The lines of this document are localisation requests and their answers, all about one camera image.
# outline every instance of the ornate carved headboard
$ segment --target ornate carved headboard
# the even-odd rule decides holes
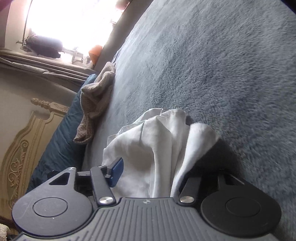
[[[68,111],[68,107],[38,99],[34,105],[48,109],[47,120],[37,118],[34,112],[28,125],[19,131],[8,148],[0,167],[0,216],[11,219],[14,203],[25,194],[30,177],[54,131]]]

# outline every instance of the blue pillow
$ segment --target blue pillow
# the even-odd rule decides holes
[[[93,83],[96,77],[96,74],[90,75],[83,86]],[[50,142],[31,176],[27,192],[47,181],[47,174],[53,170],[63,171],[68,167],[76,167],[78,170],[81,169],[86,145],[73,142],[77,127],[83,118],[80,94],[81,89],[73,99],[68,113],[52,135]]]

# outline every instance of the metal rivet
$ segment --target metal rivet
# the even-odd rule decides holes
[[[149,204],[149,203],[151,203],[151,201],[148,200],[148,199],[146,199],[146,200],[143,201],[143,203],[144,203],[144,204]]]
[[[99,202],[102,204],[110,204],[110,203],[114,202],[114,199],[112,197],[101,197],[99,199]]]
[[[193,203],[194,202],[194,198],[191,196],[183,196],[180,198],[180,202],[181,203]]]

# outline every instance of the white napkin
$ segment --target white napkin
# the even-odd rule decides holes
[[[133,124],[108,137],[103,165],[124,160],[123,173],[112,188],[115,198],[175,197],[184,175],[218,140],[208,125],[185,124],[181,109],[153,108]]]

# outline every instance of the mattress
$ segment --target mattress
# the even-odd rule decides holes
[[[274,235],[296,240],[295,26],[280,0],[154,0],[114,57],[112,100],[83,168],[145,110],[181,108],[221,136],[206,163],[275,198]]]

